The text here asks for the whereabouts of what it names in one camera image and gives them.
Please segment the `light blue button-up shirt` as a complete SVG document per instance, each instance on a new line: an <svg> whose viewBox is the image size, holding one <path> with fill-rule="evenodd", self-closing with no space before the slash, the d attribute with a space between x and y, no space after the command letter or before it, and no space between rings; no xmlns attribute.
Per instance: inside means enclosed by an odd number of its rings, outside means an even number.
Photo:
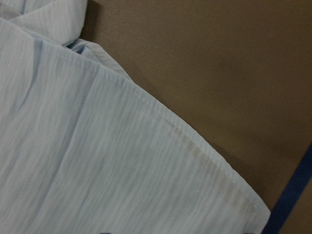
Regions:
<svg viewBox="0 0 312 234"><path fill-rule="evenodd" d="M261 233L252 187L79 38L86 6L0 3L1 233Z"/></svg>

